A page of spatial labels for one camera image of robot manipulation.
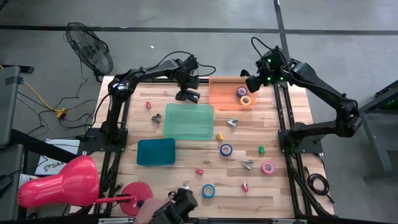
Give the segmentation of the white printed box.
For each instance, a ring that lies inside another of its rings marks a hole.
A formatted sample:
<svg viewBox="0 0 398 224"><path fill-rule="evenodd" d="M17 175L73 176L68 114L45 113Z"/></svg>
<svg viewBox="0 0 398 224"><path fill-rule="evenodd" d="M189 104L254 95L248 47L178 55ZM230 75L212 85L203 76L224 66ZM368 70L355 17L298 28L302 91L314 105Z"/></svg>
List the white printed box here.
<svg viewBox="0 0 398 224"><path fill-rule="evenodd" d="M46 143L59 147L64 151L68 151L72 154L78 155L80 141L77 139L48 139ZM35 170L36 176L47 176L58 174L64 167L66 163L56 161L54 159L49 159L46 156L41 156L38 162L38 166Z"/></svg>

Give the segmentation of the black floor fan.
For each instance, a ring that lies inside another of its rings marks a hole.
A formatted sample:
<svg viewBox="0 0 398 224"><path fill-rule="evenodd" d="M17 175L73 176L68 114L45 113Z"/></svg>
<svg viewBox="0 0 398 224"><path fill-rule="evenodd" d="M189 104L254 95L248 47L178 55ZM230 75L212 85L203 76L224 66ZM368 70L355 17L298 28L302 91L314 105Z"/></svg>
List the black floor fan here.
<svg viewBox="0 0 398 224"><path fill-rule="evenodd" d="M82 63L92 72L97 82L102 82L114 68L108 44L81 22L69 22L65 37Z"/></svg>

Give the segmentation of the pink tape roll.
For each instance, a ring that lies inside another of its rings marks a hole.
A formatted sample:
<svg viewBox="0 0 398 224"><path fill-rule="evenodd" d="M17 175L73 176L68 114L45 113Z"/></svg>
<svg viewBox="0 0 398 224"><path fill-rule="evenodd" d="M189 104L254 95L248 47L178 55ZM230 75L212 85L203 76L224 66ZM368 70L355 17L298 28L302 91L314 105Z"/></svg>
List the pink tape roll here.
<svg viewBox="0 0 398 224"><path fill-rule="evenodd" d="M273 174L275 172L275 166L272 161L264 161L261 164L261 170L264 174Z"/></svg>

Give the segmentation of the pink desk lamp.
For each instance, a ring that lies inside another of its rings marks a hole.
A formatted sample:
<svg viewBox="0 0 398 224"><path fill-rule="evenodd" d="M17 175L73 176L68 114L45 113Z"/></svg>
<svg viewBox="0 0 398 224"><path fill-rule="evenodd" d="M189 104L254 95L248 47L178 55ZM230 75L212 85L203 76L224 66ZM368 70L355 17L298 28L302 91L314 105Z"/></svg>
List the pink desk lamp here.
<svg viewBox="0 0 398 224"><path fill-rule="evenodd" d="M123 189L121 195L101 198L100 178L94 160L90 156L79 156L70 161L57 175L24 183L19 188L16 199L24 208L51 203L85 207L118 202L125 214L135 216L139 213L139 202L152 196L147 184L133 182Z"/></svg>

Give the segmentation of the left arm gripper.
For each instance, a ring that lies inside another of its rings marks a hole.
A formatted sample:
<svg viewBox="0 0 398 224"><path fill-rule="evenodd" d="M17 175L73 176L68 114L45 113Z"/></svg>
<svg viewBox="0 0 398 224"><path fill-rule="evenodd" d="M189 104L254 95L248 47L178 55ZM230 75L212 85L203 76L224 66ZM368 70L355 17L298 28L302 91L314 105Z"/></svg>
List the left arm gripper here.
<svg viewBox="0 0 398 224"><path fill-rule="evenodd" d="M199 86L200 80L198 76L193 76L190 73L186 72L177 72L177 85L184 89L185 93L189 93L190 90L188 88L197 89ZM176 100L184 100L183 94L178 92L175 96Z"/></svg>

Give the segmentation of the black stapler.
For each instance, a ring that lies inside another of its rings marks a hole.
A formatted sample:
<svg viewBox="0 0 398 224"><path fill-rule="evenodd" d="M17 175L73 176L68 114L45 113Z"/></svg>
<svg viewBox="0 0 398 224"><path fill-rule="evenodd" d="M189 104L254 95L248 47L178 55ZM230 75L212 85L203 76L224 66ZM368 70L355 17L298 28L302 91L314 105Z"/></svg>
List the black stapler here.
<svg viewBox="0 0 398 224"><path fill-rule="evenodd" d="M181 101L189 100L189 101L197 104L198 99L200 98L200 94L195 91L190 90L189 93L185 93L184 90L181 90L180 93L182 93L183 97L184 97L184 100L181 100Z"/></svg>

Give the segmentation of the black side table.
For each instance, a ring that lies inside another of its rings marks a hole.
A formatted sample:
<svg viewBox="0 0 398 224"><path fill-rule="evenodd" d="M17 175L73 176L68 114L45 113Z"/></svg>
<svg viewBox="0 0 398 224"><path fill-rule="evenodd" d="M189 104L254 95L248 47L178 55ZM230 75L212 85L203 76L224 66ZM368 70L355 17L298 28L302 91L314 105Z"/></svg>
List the black side table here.
<svg viewBox="0 0 398 224"><path fill-rule="evenodd" d="M363 180L398 179L398 79L379 90L368 87L355 85L350 92L359 101L363 128L381 168L371 171Z"/></svg>

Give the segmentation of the dark teal plastic bin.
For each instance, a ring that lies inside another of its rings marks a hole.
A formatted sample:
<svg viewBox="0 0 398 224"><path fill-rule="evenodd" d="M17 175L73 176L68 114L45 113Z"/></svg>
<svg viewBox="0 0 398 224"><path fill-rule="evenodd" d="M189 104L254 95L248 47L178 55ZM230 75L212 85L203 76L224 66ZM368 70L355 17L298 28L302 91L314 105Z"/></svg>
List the dark teal plastic bin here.
<svg viewBox="0 0 398 224"><path fill-rule="evenodd" d="M173 138L143 139L137 143L137 165L166 166L176 160L176 142Z"/></svg>

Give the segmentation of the light green translucent bin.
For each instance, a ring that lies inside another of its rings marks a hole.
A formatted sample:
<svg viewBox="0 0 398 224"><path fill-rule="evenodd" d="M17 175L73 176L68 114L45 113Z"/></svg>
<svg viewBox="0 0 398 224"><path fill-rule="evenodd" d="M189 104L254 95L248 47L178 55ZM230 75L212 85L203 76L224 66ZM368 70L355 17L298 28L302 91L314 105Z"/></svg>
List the light green translucent bin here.
<svg viewBox="0 0 398 224"><path fill-rule="evenodd" d="M214 107L211 105L167 104L164 130L166 138L209 141L214 134Z"/></svg>

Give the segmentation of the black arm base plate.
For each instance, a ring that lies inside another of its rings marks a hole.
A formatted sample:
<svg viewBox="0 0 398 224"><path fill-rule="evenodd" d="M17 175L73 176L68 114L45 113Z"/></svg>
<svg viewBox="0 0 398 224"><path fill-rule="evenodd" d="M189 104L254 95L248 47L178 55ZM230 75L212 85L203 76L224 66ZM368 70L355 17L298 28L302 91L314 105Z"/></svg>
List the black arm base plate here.
<svg viewBox="0 0 398 224"><path fill-rule="evenodd" d="M285 137L288 133L287 129L278 131L279 145L282 153L285 154L323 154L323 148L318 136L308 136L296 144L288 144Z"/></svg>
<svg viewBox="0 0 398 224"><path fill-rule="evenodd" d="M122 128L114 136L107 136L100 128L92 128L84 137L83 150L86 152L123 152L126 148L128 129Z"/></svg>

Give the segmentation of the orange translucent plastic bin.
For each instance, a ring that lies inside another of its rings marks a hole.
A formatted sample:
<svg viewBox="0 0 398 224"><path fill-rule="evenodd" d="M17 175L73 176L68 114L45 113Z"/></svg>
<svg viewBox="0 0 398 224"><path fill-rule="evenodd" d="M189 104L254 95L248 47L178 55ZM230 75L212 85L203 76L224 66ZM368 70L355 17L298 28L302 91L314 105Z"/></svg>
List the orange translucent plastic bin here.
<svg viewBox="0 0 398 224"><path fill-rule="evenodd" d="M238 93L239 88L243 88L249 98L244 104L241 104L243 95ZM256 106L256 94L248 91L244 77L210 77L209 104L215 110L251 110Z"/></svg>

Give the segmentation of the person's hand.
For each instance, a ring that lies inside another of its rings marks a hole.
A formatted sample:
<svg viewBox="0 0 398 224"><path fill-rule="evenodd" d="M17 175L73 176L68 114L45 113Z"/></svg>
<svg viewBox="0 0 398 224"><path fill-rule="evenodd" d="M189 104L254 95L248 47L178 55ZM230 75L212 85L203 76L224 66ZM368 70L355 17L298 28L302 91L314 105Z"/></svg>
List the person's hand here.
<svg viewBox="0 0 398 224"><path fill-rule="evenodd" d="M167 197L163 200L157 198L150 198L146 200L139 210L139 213L135 217L133 224L149 224L154 213L171 200L172 197Z"/></svg>

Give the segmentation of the grey metal cabinet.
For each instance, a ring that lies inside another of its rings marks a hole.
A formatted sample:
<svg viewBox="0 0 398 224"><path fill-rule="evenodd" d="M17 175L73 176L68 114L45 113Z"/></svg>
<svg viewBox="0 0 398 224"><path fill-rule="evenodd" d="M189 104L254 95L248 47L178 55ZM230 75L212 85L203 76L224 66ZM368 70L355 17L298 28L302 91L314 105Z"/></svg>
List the grey metal cabinet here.
<svg viewBox="0 0 398 224"><path fill-rule="evenodd" d="M0 68L0 148L9 144L19 83L19 67Z"/></svg>

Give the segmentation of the black diagonal bar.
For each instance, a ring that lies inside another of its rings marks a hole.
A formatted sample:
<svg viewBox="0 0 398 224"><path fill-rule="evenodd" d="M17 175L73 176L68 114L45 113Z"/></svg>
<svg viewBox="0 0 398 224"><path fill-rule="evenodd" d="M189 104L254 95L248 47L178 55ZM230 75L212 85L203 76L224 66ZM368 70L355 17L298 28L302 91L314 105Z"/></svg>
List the black diagonal bar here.
<svg viewBox="0 0 398 224"><path fill-rule="evenodd" d="M11 145L21 144L27 151L64 163L68 163L78 157L76 154L65 151L62 148L48 144L45 141L41 141L15 129L11 130L9 143Z"/></svg>

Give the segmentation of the black handheld device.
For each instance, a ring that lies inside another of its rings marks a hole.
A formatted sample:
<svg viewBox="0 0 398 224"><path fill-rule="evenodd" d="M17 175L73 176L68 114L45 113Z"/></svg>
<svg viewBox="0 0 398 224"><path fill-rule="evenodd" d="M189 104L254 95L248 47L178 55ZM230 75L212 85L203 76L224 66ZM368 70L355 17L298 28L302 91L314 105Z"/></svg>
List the black handheld device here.
<svg viewBox="0 0 398 224"><path fill-rule="evenodd" d="M149 224L184 224L189 219L188 214L198 206L191 190L179 188L168 196L172 199L154 212Z"/></svg>

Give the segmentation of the light blue tape roll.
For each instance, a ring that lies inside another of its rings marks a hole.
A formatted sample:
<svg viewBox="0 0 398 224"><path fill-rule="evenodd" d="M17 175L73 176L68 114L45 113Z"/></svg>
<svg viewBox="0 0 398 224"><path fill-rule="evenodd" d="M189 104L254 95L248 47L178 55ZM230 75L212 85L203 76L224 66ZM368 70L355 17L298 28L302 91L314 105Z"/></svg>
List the light blue tape roll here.
<svg viewBox="0 0 398 224"><path fill-rule="evenodd" d="M203 186L201 194L203 198L213 198L215 195L215 187L211 184L206 184Z"/></svg>

